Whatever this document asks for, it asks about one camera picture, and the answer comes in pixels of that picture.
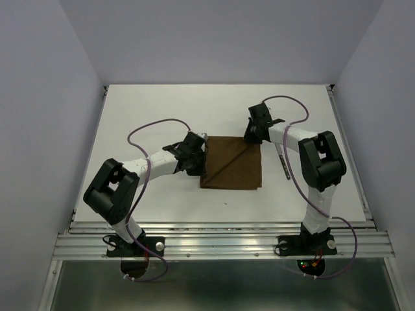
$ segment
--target metal frame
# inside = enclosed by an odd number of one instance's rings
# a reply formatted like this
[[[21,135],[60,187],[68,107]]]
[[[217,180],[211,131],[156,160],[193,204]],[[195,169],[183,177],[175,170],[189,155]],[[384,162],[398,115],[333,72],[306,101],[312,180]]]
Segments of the metal frame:
[[[368,208],[342,122],[338,116],[333,92],[326,86],[340,134],[350,162],[350,170],[361,197],[365,222],[353,222],[358,239],[357,257],[384,258],[399,307],[411,310],[409,298],[396,264],[394,250],[386,232],[378,232]],[[283,260],[297,257],[279,257],[274,253],[279,235],[297,235],[300,223],[245,222],[245,223],[140,223],[149,236],[164,236],[167,260]],[[333,259],[351,258],[354,239],[351,231],[339,221],[331,221],[338,255]],[[58,284],[63,260],[119,260],[106,256],[102,243],[105,234],[114,231],[106,222],[71,222],[64,235],[59,235],[53,252],[39,310],[50,310]]]

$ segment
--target cable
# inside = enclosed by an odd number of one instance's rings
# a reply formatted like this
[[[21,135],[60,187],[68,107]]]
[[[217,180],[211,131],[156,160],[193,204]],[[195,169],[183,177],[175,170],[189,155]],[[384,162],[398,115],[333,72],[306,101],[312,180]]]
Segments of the cable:
[[[288,130],[290,129],[290,127],[294,124],[298,124],[298,123],[302,123],[305,122],[306,120],[308,120],[310,113],[309,110],[307,109],[307,107],[300,102],[298,99],[295,99],[294,97],[291,96],[287,96],[287,95],[276,95],[276,96],[271,96],[271,97],[267,97],[266,99],[264,99],[262,102],[265,103],[267,100],[273,99],[273,98],[287,98],[290,100],[295,101],[297,104],[299,104],[305,111],[305,118],[301,119],[301,120],[297,120],[297,121],[293,121],[291,123],[289,123],[287,125],[287,127],[284,130],[284,136],[283,136],[283,150],[284,150],[284,156],[285,156],[285,160],[287,162],[287,168],[290,172],[290,175],[292,177],[292,181],[294,182],[295,187],[297,188],[297,191],[300,193],[300,195],[303,197],[303,199],[316,211],[318,211],[321,215],[327,217],[327,218],[331,218],[331,219],[338,219],[341,220],[342,222],[344,222],[351,230],[351,232],[353,233],[353,237],[355,239],[355,250],[353,252],[353,256],[351,257],[349,263],[346,265],[346,267],[344,267],[343,269],[341,269],[340,271],[331,274],[331,275],[324,275],[324,276],[319,276],[317,277],[317,279],[330,279],[332,277],[336,277],[337,275],[340,275],[341,273],[345,272],[348,268],[350,268],[350,266],[353,264],[353,262],[356,259],[356,255],[357,255],[357,248],[358,248],[358,241],[357,241],[357,235],[356,235],[356,231],[354,230],[353,226],[344,218],[339,217],[339,216],[333,216],[331,217],[330,215],[328,215],[327,213],[325,213],[324,211],[322,211],[321,209],[319,209],[312,201],[310,201],[308,199],[308,197],[304,194],[304,192],[301,190],[297,179],[292,171],[292,167],[291,167],[291,163],[290,163],[290,159],[288,158],[288,152],[287,152],[287,137],[288,137]]]
[[[149,279],[135,279],[135,278],[130,277],[128,275],[124,275],[124,278],[125,279],[128,279],[130,281],[134,281],[134,282],[150,282],[150,281],[154,281],[156,279],[159,279],[160,277],[163,277],[167,273],[167,271],[169,270],[169,264],[167,263],[167,261],[162,256],[160,256],[160,255],[156,254],[155,252],[149,250],[142,243],[140,243],[139,240],[137,240],[137,238],[132,234],[132,232],[130,230],[130,227],[128,225],[128,221],[130,220],[130,217],[132,216],[132,213],[134,212],[134,210],[136,209],[138,203],[140,202],[141,198],[144,195],[145,189],[147,188],[147,185],[148,185],[148,181],[150,180],[150,172],[151,172],[151,162],[148,159],[148,153],[141,146],[139,146],[136,143],[133,143],[131,141],[131,136],[133,136],[133,134],[137,133],[139,130],[142,130],[143,128],[146,128],[148,126],[155,125],[155,124],[162,123],[162,122],[169,122],[169,121],[174,121],[174,122],[182,123],[182,124],[184,124],[187,127],[187,129],[189,131],[191,131],[189,125],[186,122],[182,121],[182,120],[179,120],[179,119],[163,119],[163,120],[154,121],[154,122],[148,123],[146,125],[140,126],[139,128],[136,128],[131,133],[129,133],[128,136],[127,136],[128,144],[130,144],[130,145],[138,148],[144,154],[144,156],[146,157],[146,161],[147,161],[147,166],[148,167],[147,167],[147,173],[146,173],[146,176],[145,176],[145,179],[144,179],[144,183],[143,183],[143,188],[141,188],[141,192],[140,192],[137,200],[134,202],[132,208],[130,209],[130,212],[128,213],[128,215],[126,217],[126,222],[125,222],[125,224],[126,224],[126,230],[127,230],[128,234],[131,236],[131,238],[133,239],[133,241],[143,251],[146,251],[148,254],[150,254],[150,255],[152,255],[152,256],[154,256],[156,258],[159,258],[164,263],[164,265],[165,265],[165,269],[164,269],[163,272],[161,272],[159,275],[157,275],[155,277],[151,277]]]

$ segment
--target screw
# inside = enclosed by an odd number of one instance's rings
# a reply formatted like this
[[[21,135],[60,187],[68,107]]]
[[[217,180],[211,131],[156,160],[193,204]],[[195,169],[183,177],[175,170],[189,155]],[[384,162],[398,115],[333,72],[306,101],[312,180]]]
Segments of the screw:
[[[327,246],[329,249],[335,249],[336,248],[336,242],[333,240],[328,240],[327,241]]]
[[[162,242],[157,242],[156,243],[156,249],[158,251],[162,251],[164,249],[164,244]]]
[[[284,245],[284,244],[287,244],[287,241],[284,241],[284,240],[282,240],[282,241],[280,241],[279,242],[279,245],[281,246],[281,245]],[[285,251],[288,247],[287,246],[281,246],[280,247],[283,251]]]

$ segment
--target white arm segment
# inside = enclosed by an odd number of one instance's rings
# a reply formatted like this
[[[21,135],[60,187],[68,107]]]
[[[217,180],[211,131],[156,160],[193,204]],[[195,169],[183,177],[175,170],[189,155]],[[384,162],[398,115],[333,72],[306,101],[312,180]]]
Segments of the white arm segment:
[[[160,150],[155,154],[152,154],[150,157],[151,162],[151,170],[150,170],[150,179],[173,174],[177,167],[177,159],[168,151]],[[123,166],[125,169],[129,170],[130,172],[135,172],[139,179],[138,187],[144,184],[145,176],[147,175],[147,160],[146,159],[138,159],[128,162],[123,162]],[[133,239],[128,234],[125,226],[126,218],[121,220],[118,224],[112,225],[112,229],[127,243],[133,243]],[[137,238],[142,232],[142,228],[137,225],[137,222],[130,217],[128,221],[128,227],[130,228],[131,233]]]
[[[178,164],[178,160],[174,157],[174,155],[165,150],[160,150],[155,154],[152,154],[148,159],[151,162],[149,180],[153,180],[163,175],[173,174]],[[138,175],[140,178],[138,187],[144,184],[148,168],[146,159],[123,162],[123,167],[128,171],[134,172]]]
[[[319,209],[330,215],[331,200],[336,191],[335,185],[326,188],[323,192],[318,189],[309,187],[309,200],[312,201]],[[312,206],[307,204],[307,211],[303,219],[304,227],[312,235],[325,231],[329,227],[329,219],[321,215]]]
[[[277,123],[269,128],[268,132],[270,135],[271,143],[283,144],[284,131],[287,127],[287,123]],[[313,138],[318,134],[301,130],[299,128],[290,127],[287,136],[287,148],[298,152],[298,142],[305,138]],[[336,186],[332,185],[325,191],[320,192],[319,190],[309,187],[309,200],[313,202],[319,209],[330,215],[331,200],[335,193]],[[307,211],[303,220],[305,228],[313,235],[325,231],[329,227],[329,219],[321,215],[312,206],[307,204]]]
[[[284,131],[288,123],[277,123],[268,129],[271,143],[283,144]],[[290,127],[287,136],[287,148],[298,152],[298,142],[305,138],[318,136],[317,133],[302,130],[300,128]]]

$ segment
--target small metal tool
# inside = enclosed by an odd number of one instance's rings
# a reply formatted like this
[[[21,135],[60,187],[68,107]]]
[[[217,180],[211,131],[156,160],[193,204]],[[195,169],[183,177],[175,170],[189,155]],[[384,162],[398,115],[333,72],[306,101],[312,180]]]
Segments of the small metal tool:
[[[288,171],[287,165],[285,164],[283,150],[281,149],[281,146],[279,144],[274,144],[274,145],[275,145],[275,148],[277,149],[279,160],[281,161],[281,164],[283,166],[285,176],[287,177],[288,180],[290,180],[291,176],[290,176],[290,172]]]

